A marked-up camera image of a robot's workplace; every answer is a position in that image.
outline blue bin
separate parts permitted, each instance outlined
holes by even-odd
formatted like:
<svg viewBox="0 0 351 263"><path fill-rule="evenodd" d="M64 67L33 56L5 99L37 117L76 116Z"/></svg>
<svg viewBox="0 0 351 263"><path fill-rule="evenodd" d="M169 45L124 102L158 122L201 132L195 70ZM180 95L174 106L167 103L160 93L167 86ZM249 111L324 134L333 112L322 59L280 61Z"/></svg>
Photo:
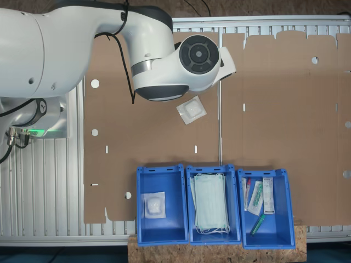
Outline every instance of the blue bin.
<svg viewBox="0 0 351 263"><path fill-rule="evenodd" d="M213 233L210 235L199 234L195 226L195 206L191 195L190 178L198 173L223 173L225 175L225 200L230 226L229 234ZM191 245L238 245L241 244L239 207L236 194L235 170L233 165L220 167L192 167L186 168L188 190L189 233Z"/></svg>
<svg viewBox="0 0 351 263"><path fill-rule="evenodd" d="M296 248L295 232L292 217L290 187L285 169L271 171L236 171L238 189L240 191L240 217L242 229L242 246L245 249L292 249ZM242 189L242 178L251 178L251 187L248 193L248 202L256 180L262 181L263 177L273 178L273 195L275 214L265 215L265 220L261 224L255 236L250 232L257 222L259 216L249 211L244 211L244 189Z"/></svg>
<svg viewBox="0 0 351 263"><path fill-rule="evenodd" d="M165 192L166 218L145 218L144 193ZM138 245L188 244L184 167L138 167Z"/></svg>

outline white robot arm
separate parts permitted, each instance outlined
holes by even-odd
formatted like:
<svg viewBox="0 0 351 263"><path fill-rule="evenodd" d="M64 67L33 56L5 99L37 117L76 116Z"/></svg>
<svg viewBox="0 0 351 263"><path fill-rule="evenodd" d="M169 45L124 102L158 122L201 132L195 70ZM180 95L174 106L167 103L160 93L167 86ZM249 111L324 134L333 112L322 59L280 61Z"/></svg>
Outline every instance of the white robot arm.
<svg viewBox="0 0 351 263"><path fill-rule="evenodd" d="M23 98L44 98L53 112L47 116L50 121L41 122L52 125L60 114L55 98L83 78L94 36L116 33L125 16L124 5L95 1L62 1L46 14L0 8L0 97L8 97L0 98L0 114L23 103ZM127 42L134 90L148 100L202 91L235 72L228 50L218 49L207 37L191 36L175 47L172 18L157 7L128 7L120 34ZM14 124L40 128L39 121L30 122L37 105L36 100L0 117L0 136Z"/></svg>

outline aluminum profile table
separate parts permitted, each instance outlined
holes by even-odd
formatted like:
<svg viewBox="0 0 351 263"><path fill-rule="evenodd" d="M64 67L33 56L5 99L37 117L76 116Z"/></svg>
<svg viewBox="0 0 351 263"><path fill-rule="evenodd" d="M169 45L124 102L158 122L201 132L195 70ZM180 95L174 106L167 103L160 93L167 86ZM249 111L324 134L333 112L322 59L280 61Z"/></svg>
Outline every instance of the aluminum profile table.
<svg viewBox="0 0 351 263"><path fill-rule="evenodd" d="M348 16L241 16L173 19L174 32L275 35L299 30L307 35L351 33ZM0 245L126 245L135 221L83 223L84 81L67 94L68 139L31 140L14 148L0 166ZM218 83L221 120L221 83ZM219 164L222 162L219 121ZM308 226L307 242L351 241L351 226Z"/></svg>

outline brown cardboard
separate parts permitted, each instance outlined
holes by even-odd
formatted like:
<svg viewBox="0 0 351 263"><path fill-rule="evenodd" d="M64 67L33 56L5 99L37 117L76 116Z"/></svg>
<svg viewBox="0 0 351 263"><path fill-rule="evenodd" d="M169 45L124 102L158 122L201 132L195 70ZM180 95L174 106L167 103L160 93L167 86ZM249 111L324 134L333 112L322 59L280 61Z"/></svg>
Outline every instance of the brown cardboard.
<svg viewBox="0 0 351 263"><path fill-rule="evenodd" d="M193 34L174 33L174 41ZM204 35L218 40L217 33ZM126 43L120 41L129 68ZM97 89L90 85L93 79L99 80ZM217 85L199 95L207 115L188 125L176 107L196 94L189 92L169 102L147 101L137 95L132 105L118 45L101 36L94 41L85 94L84 223L105 223L105 208L110 220L135 219L137 166L218 165ZM93 129L98 136L91 135ZM127 191L131 199L124 198Z"/></svg>
<svg viewBox="0 0 351 263"><path fill-rule="evenodd" d="M250 36L245 49L243 40L223 35L237 69L222 81L223 162L286 168L295 217L351 224L350 36L338 35L339 50L332 36L299 31Z"/></svg>

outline face mask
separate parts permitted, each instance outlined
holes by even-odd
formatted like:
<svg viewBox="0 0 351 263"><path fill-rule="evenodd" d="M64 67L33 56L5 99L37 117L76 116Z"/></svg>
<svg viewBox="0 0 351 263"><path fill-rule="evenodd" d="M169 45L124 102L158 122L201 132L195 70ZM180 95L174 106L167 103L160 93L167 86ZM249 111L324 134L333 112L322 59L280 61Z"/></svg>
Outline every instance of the face mask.
<svg viewBox="0 0 351 263"><path fill-rule="evenodd" d="M225 176L198 174L190 181L198 233L229 233L225 203Z"/></svg>

